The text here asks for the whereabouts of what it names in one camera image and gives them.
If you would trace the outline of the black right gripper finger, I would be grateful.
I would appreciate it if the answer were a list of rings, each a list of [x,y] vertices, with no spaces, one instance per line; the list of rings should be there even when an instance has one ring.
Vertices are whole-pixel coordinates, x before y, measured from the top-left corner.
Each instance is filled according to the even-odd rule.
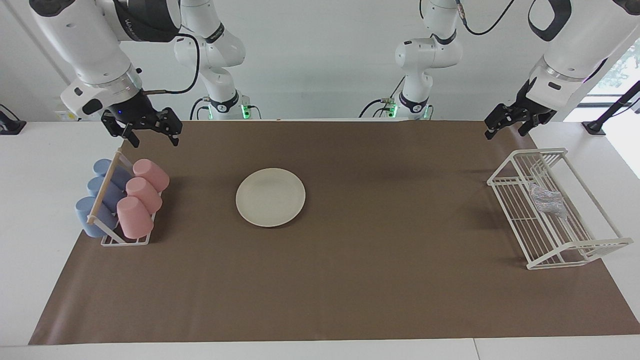
[[[133,148],[139,148],[140,140],[133,132],[130,124],[122,127],[115,118],[114,114],[112,114],[112,112],[104,111],[102,113],[102,124],[104,125],[110,136],[121,137],[122,139],[129,141]]]
[[[165,107],[162,111],[153,112],[152,129],[154,132],[167,136],[171,144],[177,147],[183,123],[171,107]]]

